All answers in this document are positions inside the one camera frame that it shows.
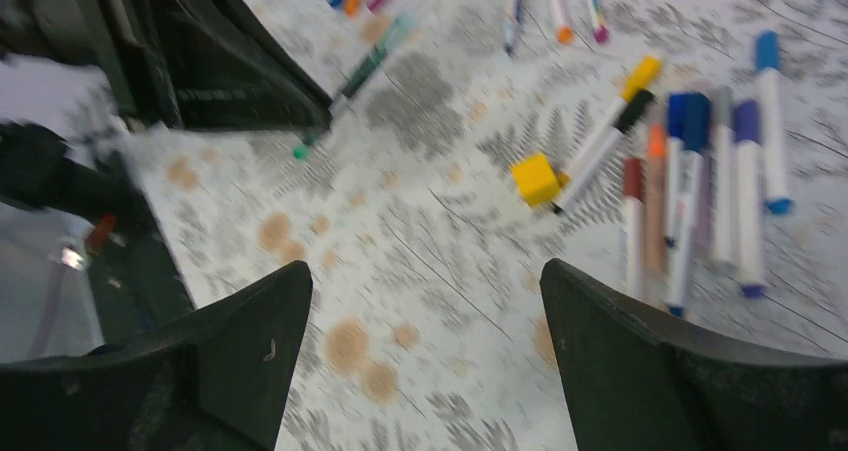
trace black cap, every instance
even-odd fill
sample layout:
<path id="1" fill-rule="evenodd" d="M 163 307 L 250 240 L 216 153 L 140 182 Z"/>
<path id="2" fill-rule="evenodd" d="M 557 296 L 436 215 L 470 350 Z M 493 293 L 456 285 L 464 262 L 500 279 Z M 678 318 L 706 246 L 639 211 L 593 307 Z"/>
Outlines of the black cap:
<path id="1" fill-rule="evenodd" d="M 642 119 L 642 116 L 645 114 L 645 111 L 648 109 L 648 105 L 654 102 L 654 93 L 648 91 L 647 89 L 640 89 L 636 96 L 633 96 L 633 99 L 630 100 L 630 103 L 624 108 L 624 111 L 618 116 L 618 120 L 615 122 L 613 127 L 622 134 L 627 134 L 630 132 L 630 129 L 634 124 L 639 122 Z"/>

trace table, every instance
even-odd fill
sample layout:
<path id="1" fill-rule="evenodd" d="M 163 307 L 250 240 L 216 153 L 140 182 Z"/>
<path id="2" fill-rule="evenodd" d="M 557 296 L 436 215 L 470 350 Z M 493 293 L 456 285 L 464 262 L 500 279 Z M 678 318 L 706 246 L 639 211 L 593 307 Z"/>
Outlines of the table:
<path id="1" fill-rule="evenodd" d="M 331 93 L 386 25 L 324 0 L 245 0 Z M 780 33 L 792 186 L 768 218 L 770 291 L 746 301 L 699 265 L 688 319 L 740 339 L 848 356 L 848 0 L 602 0 L 611 43 L 552 39 L 546 0 L 515 59 L 503 0 L 440 0 L 307 162 L 294 136 L 135 139 L 138 173 L 198 306 L 306 260 L 315 293 L 277 448 L 576 449 L 538 276 L 562 258 L 620 289 L 624 143 L 564 218 L 533 212 L 508 166 L 567 162 L 627 69 L 668 56 L 655 89 L 693 80 L 754 96 L 753 37 Z"/>

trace tablecloth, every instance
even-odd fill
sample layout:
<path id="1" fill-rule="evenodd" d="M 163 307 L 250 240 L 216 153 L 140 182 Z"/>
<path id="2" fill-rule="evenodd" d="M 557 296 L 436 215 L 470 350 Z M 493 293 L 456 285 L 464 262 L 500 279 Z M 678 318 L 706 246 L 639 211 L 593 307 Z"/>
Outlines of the tablecloth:
<path id="1" fill-rule="evenodd" d="M 245 1 L 330 94 L 390 19 L 351 19 L 325 0 Z M 687 319 L 848 355 L 848 0 L 601 0 L 605 46 L 583 0 L 566 1 L 579 39 L 558 44 L 547 0 L 525 0 L 510 60 L 504 0 L 438 0 L 305 162 L 276 130 L 133 141 L 198 306 L 310 264 L 277 449 L 576 449 L 538 278 L 558 257 L 621 289 L 621 163 L 642 153 L 644 130 L 563 217 L 528 208 L 508 167 L 537 151 L 567 163 L 652 50 L 667 58 L 658 93 L 708 80 L 755 97 L 753 40 L 766 29 L 781 39 L 797 209 L 766 218 L 766 297 L 745 300 L 732 275 L 699 261 Z"/>

